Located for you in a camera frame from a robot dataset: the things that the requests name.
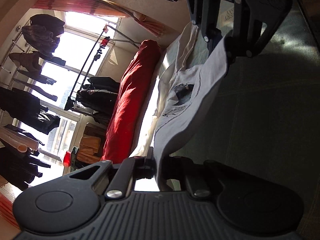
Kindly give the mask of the red rolled duvet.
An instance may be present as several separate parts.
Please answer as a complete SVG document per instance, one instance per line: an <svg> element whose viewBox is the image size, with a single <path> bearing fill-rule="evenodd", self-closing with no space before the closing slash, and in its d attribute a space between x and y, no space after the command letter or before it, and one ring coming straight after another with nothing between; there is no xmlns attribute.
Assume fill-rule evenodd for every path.
<svg viewBox="0 0 320 240"><path fill-rule="evenodd" d="M102 161L119 164L131 154L136 124L160 56L158 43L145 40L125 70L107 128Z"/></svg>

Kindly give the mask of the white printed t-shirt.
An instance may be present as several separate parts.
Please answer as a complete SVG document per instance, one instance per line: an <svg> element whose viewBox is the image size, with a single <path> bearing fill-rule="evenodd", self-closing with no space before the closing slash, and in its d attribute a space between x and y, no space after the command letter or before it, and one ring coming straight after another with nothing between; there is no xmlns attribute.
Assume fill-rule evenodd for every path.
<svg viewBox="0 0 320 240"><path fill-rule="evenodd" d="M167 48L167 64L151 93L151 101L142 126L150 127L139 139L133 157L144 157L153 148L156 182L163 176L164 158L182 148L195 134L217 96L222 79L227 73L228 58L233 48L230 33L219 39L203 64L188 65L200 30L188 23L181 35Z"/></svg>

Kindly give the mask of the hanging dark clothes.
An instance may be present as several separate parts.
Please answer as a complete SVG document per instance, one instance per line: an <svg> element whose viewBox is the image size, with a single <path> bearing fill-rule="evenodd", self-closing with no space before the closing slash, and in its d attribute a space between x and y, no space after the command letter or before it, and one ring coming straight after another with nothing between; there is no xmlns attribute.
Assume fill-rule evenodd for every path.
<svg viewBox="0 0 320 240"><path fill-rule="evenodd" d="M21 35L34 51L10 53L8 58L16 65L17 72L44 85L54 85L56 81L42 74L40 59L57 66L64 66L65 60L55 57L53 53L60 43L60 35L64 33L65 23L48 14L31 16L28 25L21 28ZM59 127L60 118L48 113L47 107L32 94L38 92L42 96L56 101L57 96L48 94L42 88L19 79L14 82L28 87L29 90L16 87L1 87L1 110L12 118L31 128L49 134ZM39 146L42 142L31 133L14 125L1 127L1 177L21 191L28 189L35 178L42 177L40 166L50 166L39 159Z"/></svg>

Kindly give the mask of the orange cloth on chair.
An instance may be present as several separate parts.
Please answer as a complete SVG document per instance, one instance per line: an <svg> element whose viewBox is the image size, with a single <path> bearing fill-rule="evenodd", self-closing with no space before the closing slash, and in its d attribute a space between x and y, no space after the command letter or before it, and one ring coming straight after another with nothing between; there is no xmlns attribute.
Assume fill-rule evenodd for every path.
<svg viewBox="0 0 320 240"><path fill-rule="evenodd" d="M76 159L87 164L98 162L101 158L98 154L100 142L99 137L84 134L80 140Z"/></svg>

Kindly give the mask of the red plastic bowl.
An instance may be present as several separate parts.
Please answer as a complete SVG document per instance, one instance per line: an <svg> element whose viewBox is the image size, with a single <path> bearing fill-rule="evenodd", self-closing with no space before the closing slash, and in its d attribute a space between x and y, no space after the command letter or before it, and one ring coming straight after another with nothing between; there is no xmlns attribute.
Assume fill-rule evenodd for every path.
<svg viewBox="0 0 320 240"><path fill-rule="evenodd" d="M71 166L71 152L69 151L66 151L65 155L64 155L64 158L63 158L63 165L64 167L70 167Z"/></svg>

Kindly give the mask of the orange red curtain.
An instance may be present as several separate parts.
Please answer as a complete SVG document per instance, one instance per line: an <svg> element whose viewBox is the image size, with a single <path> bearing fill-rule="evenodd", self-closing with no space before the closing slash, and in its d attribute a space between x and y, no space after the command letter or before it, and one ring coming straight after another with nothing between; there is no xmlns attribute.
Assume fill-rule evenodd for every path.
<svg viewBox="0 0 320 240"><path fill-rule="evenodd" d="M94 16L129 17L155 37L161 37L169 32L169 27L165 24L140 12L106 0L37 0L32 8L78 12Z"/></svg>

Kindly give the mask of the dark jackets on rack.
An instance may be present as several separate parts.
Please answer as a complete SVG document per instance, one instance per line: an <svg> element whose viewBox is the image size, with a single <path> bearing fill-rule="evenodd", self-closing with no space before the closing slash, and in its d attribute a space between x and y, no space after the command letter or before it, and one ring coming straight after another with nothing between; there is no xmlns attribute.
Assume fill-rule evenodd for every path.
<svg viewBox="0 0 320 240"><path fill-rule="evenodd" d="M111 77L93 76L76 93L76 100L94 111L95 122L108 126L118 97L120 83Z"/></svg>

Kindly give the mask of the green bed blanket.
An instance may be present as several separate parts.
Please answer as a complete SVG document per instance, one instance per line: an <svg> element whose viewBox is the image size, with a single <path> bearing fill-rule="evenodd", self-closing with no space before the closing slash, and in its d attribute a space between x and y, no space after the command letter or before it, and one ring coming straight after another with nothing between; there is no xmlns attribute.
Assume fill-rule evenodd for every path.
<svg viewBox="0 0 320 240"><path fill-rule="evenodd" d="M319 52L298 5L259 56L230 67L202 125L176 155L290 187L305 203L298 232L319 239Z"/></svg>

